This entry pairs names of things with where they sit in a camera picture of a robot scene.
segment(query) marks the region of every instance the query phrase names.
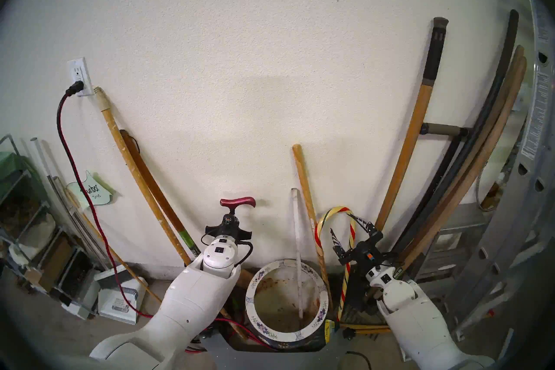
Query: wooden pole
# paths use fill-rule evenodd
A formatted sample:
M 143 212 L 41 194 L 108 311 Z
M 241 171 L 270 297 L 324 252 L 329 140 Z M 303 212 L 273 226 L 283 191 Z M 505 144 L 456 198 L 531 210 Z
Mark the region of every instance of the wooden pole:
M 69 190 L 69 189 L 64 189 L 65 190 L 65 195 L 67 196 L 68 200 L 71 201 L 71 204 L 73 205 L 73 207 L 75 207 L 75 209 L 77 211 L 79 211 L 79 204 L 77 203 L 77 201 L 75 200 L 75 197 L 73 195 L 73 193 Z M 93 223 L 89 220 L 89 218 L 83 213 L 82 214 L 83 218 L 85 219 L 86 224 L 89 226 L 89 229 L 91 231 L 93 231 L 96 236 L 100 239 L 100 241 L 102 240 L 102 236 L 100 235 L 100 233 L 96 230 L 96 228 L 94 227 Z M 145 287 L 145 289 L 147 290 L 147 292 L 152 295 L 154 297 L 155 300 L 157 300 L 159 303 L 162 303 L 162 299 L 160 297 L 158 297 L 155 293 L 153 293 L 146 282 L 142 281 L 141 279 L 139 279 L 139 277 L 135 274 L 135 272 L 133 270 L 131 270 L 131 267 L 129 267 L 125 261 L 123 261 L 117 253 L 115 253 L 115 251 L 112 249 L 112 247 L 110 247 L 110 253 L 112 254 L 112 256 L 118 260 L 120 263 L 122 263 L 122 266 L 125 267 L 125 269 L 129 272 L 129 274 L 131 276 L 133 276 L 133 279 L 135 279 L 136 281 L 138 281 L 141 285 L 143 285 Z
M 390 328 L 378 328 L 378 329 L 356 329 L 357 334 L 384 334 L 391 333 Z
M 352 328 L 352 329 L 383 329 L 389 328 L 389 325 L 358 325 L 358 324 L 340 324 L 341 328 Z
M 476 154 L 478 153 L 478 151 L 482 147 L 483 143 L 486 141 L 486 138 L 489 136 L 490 131 L 492 130 L 493 126 L 495 125 L 495 123 L 497 121 L 497 119 L 499 118 L 499 115 L 501 113 L 501 109 L 503 109 L 503 106 L 505 105 L 505 103 L 507 101 L 507 98 L 509 96 L 509 92 L 511 90 L 511 84 L 512 83 L 514 84 L 514 80 L 518 79 L 519 67 L 522 66 L 521 58 L 524 58 L 524 48 L 522 46 L 518 45 L 514 50 L 513 59 L 511 61 L 509 69 L 507 71 L 505 82 L 501 86 L 501 89 L 499 90 L 499 94 L 497 94 L 497 98 L 496 98 L 496 100 L 493 104 L 493 107 L 491 109 L 491 112 L 490 112 L 488 118 L 486 119 L 486 122 L 484 123 L 482 131 L 480 132 L 480 135 L 476 139 L 476 142 L 474 143 L 474 146 L 472 147 L 472 150 L 468 154 L 468 157 L 466 157 L 465 162 L 462 164 L 461 169 L 459 170 L 459 174 L 457 176 L 455 176 L 455 179 L 453 180 L 451 186 L 445 192 L 445 195 L 442 198 L 442 200 L 440 200 L 440 203 L 455 188 L 457 183 L 460 181 L 462 175 L 468 169 L 468 166 L 470 166 L 470 163 L 472 162 L 472 160 L 475 158 Z
M 200 255 L 200 249 L 197 247 L 196 243 L 194 242 L 193 238 L 189 235 L 185 226 L 179 220 L 177 214 L 174 212 L 173 208 L 170 206 L 170 203 L 167 201 L 166 197 L 162 193 L 162 190 L 156 183 L 153 175 L 150 173 L 147 164 L 145 164 L 143 157 L 140 155 L 139 150 L 137 149 L 136 142 L 133 141 L 133 138 L 129 135 L 129 133 L 125 130 L 119 130 L 120 134 L 123 137 L 123 141 L 125 142 L 127 149 L 129 149 L 129 153 L 131 157 L 137 164 L 137 168 L 139 172 L 145 179 L 147 183 L 148 189 L 151 191 L 152 196 L 156 199 L 160 208 L 164 211 L 165 215 L 168 217 L 169 221 L 181 236 L 191 253 L 197 257 Z M 239 279 L 237 280 L 237 285 L 243 289 L 247 289 L 249 287 L 250 281 L 253 279 L 253 274 L 247 270 L 242 269 L 241 274 L 239 275 Z
M 135 164 L 133 157 L 129 153 L 129 150 L 127 148 L 125 141 L 123 140 L 122 135 L 119 133 L 118 125 L 115 123 L 114 116 L 112 115 L 110 102 L 108 101 L 106 94 L 99 86 L 94 88 L 94 93 L 96 94 L 96 101 L 98 102 L 100 111 L 104 116 L 106 125 L 108 125 L 108 129 L 112 133 L 112 137 L 114 137 L 114 141 L 118 146 L 118 149 L 122 154 L 123 159 L 125 160 L 127 167 L 129 168 L 129 171 L 133 175 L 133 179 L 135 179 L 135 182 L 137 183 L 141 193 L 143 194 L 144 199 L 147 201 L 150 209 L 152 210 L 152 213 L 156 217 L 156 220 L 158 221 L 158 223 L 166 233 L 169 241 L 171 242 L 171 244 L 173 244 L 175 250 L 181 257 L 185 265 L 191 264 L 191 258 L 189 258 L 189 255 L 187 255 L 187 253 L 185 252 L 185 249 L 183 249 L 177 237 L 175 237 L 175 234 L 172 231 L 171 227 L 169 226 L 166 218 L 164 218 L 164 215 L 162 214 L 162 211 L 158 207 L 158 204 L 156 204 L 156 200 L 154 199 L 154 197 L 152 197 L 152 194 L 150 193 L 150 189 L 148 188 L 148 185 L 145 182 L 145 179 L 141 175 L 137 167 L 137 164 Z
M 424 67 L 424 76 L 422 78 L 422 84 L 420 85 L 420 90 L 418 91 L 418 97 L 416 99 L 416 104 L 412 112 L 411 121 L 408 124 L 407 134 L 405 136 L 405 141 L 403 142 L 403 147 L 401 148 L 401 153 L 397 160 L 397 165 L 393 172 L 393 177 L 387 189 L 387 193 L 382 203 L 380 213 L 376 219 L 375 226 L 381 231 L 384 229 L 385 223 L 397 193 L 401 188 L 401 183 L 408 168 L 408 163 L 411 160 L 412 152 L 416 146 L 416 141 L 418 140 L 418 135 L 420 134 L 420 128 L 422 128 L 422 123 L 424 122 L 424 116 L 426 115 L 426 110 L 428 109 L 429 99 L 432 96 L 433 85 L 436 81 L 437 71 L 440 67 L 441 53 L 443 51 L 443 42 L 445 41 L 445 34 L 447 28 L 448 20 L 445 18 L 434 18 L 433 20 L 433 30 L 432 38 L 429 44 L 428 57 L 426 60 L 426 66 Z
M 306 211 L 309 215 L 310 226 L 312 228 L 312 238 L 315 238 L 316 225 L 318 225 L 318 220 L 316 219 L 316 212 L 314 211 L 314 205 L 312 204 L 312 196 L 310 195 L 309 180 L 306 176 L 305 170 L 305 157 L 302 154 L 301 145 L 293 145 L 293 157 L 295 158 L 295 164 L 297 164 L 297 173 L 299 174 L 299 182 L 301 183 L 302 196 L 305 201 Z M 314 240 L 314 246 L 316 247 L 316 254 L 318 256 L 318 265 L 320 266 L 320 275 L 322 276 L 323 282 L 327 287 L 327 296 L 330 301 L 329 309 L 333 309 L 333 304 L 331 301 L 331 289 L 330 281 L 327 278 L 326 262 L 323 259 L 323 251 L 316 244 Z
M 407 267 L 424 250 L 427 244 L 434 238 L 449 216 L 451 216 L 451 213 L 453 213 L 453 210 L 455 210 L 455 208 L 459 205 L 462 198 L 465 196 L 466 192 L 469 190 L 470 186 L 480 173 L 482 166 L 495 148 L 497 141 L 503 132 L 505 124 L 507 123 L 514 101 L 518 96 L 518 91 L 526 71 L 526 58 L 519 57 L 516 61 L 516 67 L 513 69 L 513 72 L 507 74 L 505 85 L 508 88 L 508 96 L 493 128 L 491 129 L 491 132 L 487 135 L 487 138 L 485 138 L 485 141 L 482 147 L 479 148 L 477 155 L 469 162 L 469 166 L 462 174 L 459 182 L 455 184 L 451 192 L 442 200 L 442 202 L 440 202 L 415 239 L 401 253 L 400 260 L 403 261 L 403 269 L 407 269 Z

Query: red wire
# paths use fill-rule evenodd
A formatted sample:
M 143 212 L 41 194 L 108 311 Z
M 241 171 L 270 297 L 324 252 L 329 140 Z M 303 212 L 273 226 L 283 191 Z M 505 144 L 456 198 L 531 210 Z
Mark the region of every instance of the red wire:
M 141 311 L 139 311 L 139 310 L 137 310 L 133 307 L 133 305 L 129 302 L 129 300 L 127 300 L 127 297 L 126 297 L 125 293 L 123 292 L 122 284 L 119 283 L 118 270 L 116 269 L 114 258 L 112 257 L 112 253 L 110 252 L 110 246 L 108 245 L 108 239 L 104 235 L 104 231 L 102 231 L 102 227 L 100 227 L 100 222 L 98 221 L 98 217 L 96 216 L 96 210 L 94 209 L 93 202 L 90 200 L 90 197 L 89 197 L 87 191 L 85 191 L 85 187 L 83 186 L 83 183 L 81 182 L 81 179 L 79 178 L 79 172 L 77 172 L 77 167 L 75 166 L 75 161 L 73 160 L 71 152 L 69 151 L 68 144 L 65 142 L 65 138 L 64 138 L 64 135 L 62 133 L 62 107 L 63 107 L 65 101 L 67 100 L 67 97 L 68 97 L 68 95 L 64 94 L 64 96 L 60 100 L 60 104 L 58 105 L 58 112 L 56 114 L 56 126 L 58 128 L 58 135 L 60 137 L 60 140 L 62 141 L 62 145 L 64 146 L 65 153 L 68 156 L 69 163 L 71 164 L 71 168 L 73 170 L 73 174 L 75 175 L 75 179 L 77 179 L 77 183 L 79 184 L 79 188 L 81 189 L 81 192 L 83 193 L 83 195 L 87 199 L 87 203 L 89 203 L 89 207 L 90 207 L 91 212 L 93 212 L 94 223 L 96 224 L 96 228 L 98 228 L 98 232 L 100 233 L 100 235 L 102 237 L 102 240 L 104 241 L 104 246 L 106 247 L 106 253 L 108 254 L 108 258 L 110 259 L 110 262 L 112 263 L 112 266 L 114 267 L 115 282 L 118 284 L 119 291 L 122 293 L 123 300 L 125 300 L 125 302 L 127 303 L 127 305 L 131 309 L 136 311 L 137 315 L 144 316 L 145 318 L 152 318 L 152 315 L 149 315 L 147 313 L 143 313 L 143 312 L 141 312 Z
M 249 338 L 250 338 L 250 339 L 254 340 L 254 341 L 255 341 L 256 343 L 258 343 L 258 344 L 261 344 L 262 346 L 265 346 L 265 347 L 267 347 L 267 348 L 273 350 L 273 348 L 272 348 L 271 346 L 269 346 L 268 344 L 264 343 L 264 342 L 263 342 L 262 340 L 260 340 L 257 336 L 255 336 L 255 335 L 252 333 L 251 330 L 249 330 L 246 326 L 240 324 L 239 322 L 236 322 L 236 321 L 234 321 L 233 319 L 227 319 L 227 318 L 216 318 L 215 321 L 230 322 L 230 323 L 232 323 L 232 324 L 234 324 L 234 325 L 237 325 L 238 327 L 244 329 L 244 330 L 247 332 L 247 334 L 249 335 Z

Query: candy cane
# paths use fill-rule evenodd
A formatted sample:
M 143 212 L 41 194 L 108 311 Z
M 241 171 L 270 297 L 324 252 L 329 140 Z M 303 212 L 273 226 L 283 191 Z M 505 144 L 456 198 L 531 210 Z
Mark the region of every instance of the candy cane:
M 322 227 L 326 220 L 331 216 L 335 215 L 336 213 L 345 213 L 347 215 L 352 215 L 353 212 L 348 207 L 344 206 L 337 206 L 333 207 L 332 209 L 328 210 L 327 213 L 322 217 L 320 222 L 318 222 L 318 226 L 314 231 L 314 240 L 316 241 L 316 251 L 318 255 L 323 258 L 323 249 L 322 249 L 322 242 L 320 241 L 320 234 L 322 233 Z M 356 222 L 353 218 L 350 218 L 351 224 L 351 234 L 349 235 L 349 248 L 353 248 L 355 246 L 355 228 Z M 349 274 L 351 273 L 351 263 L 348 262 L 345 265 L 345 272 L 343 274 L 343 286 L 341 288 L 341 300 L 339 302 L 339 309 L 337 310 L 337 320 L 341 321 L 341 315 L 343 313 L 343 306 L 345 304 L 345 295 L 347 294 L 347 285 L 349 283 Z

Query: electrical outlet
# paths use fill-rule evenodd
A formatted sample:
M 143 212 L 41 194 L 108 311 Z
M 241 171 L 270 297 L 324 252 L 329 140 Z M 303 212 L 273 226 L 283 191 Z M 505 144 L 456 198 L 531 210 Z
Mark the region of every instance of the electrical outlet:
M 90 84 L 89 73 L 84 58 L 77 58 L 68 61 L 69 78 L 71 79 L 70 85 L 73 85 L 78 80 L 83 81 L 85 87 L 82 91 L 77 93 L 78 97 L 86 95 L 94 95 L 93 85 Z

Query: green paper sign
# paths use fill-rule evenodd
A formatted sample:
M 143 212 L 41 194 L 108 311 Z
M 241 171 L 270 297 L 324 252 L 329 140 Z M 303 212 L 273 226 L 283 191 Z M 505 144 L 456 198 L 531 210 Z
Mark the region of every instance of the green paper sign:
M 87 179 L 83 181 L 83 187 L 85 188 L 85 191 L 87 191 L 87 194 L 89 195 L 89 198 L 93 202 L 94 206 L 108 204 L 112 199 L 112 194 L 110 193 L 110 191 L 108 191 L 104 186 L 98 183 L 88 171 Z M 89 203 L 81 192 L 81 189 L 79 188 L 79 184 L 77 182 L 69 184 L 68 189 L 77 198 L 77 201 L 79 201 L 79 207 L 81 209 L 86 209 L 87 207 L 89 207 Z

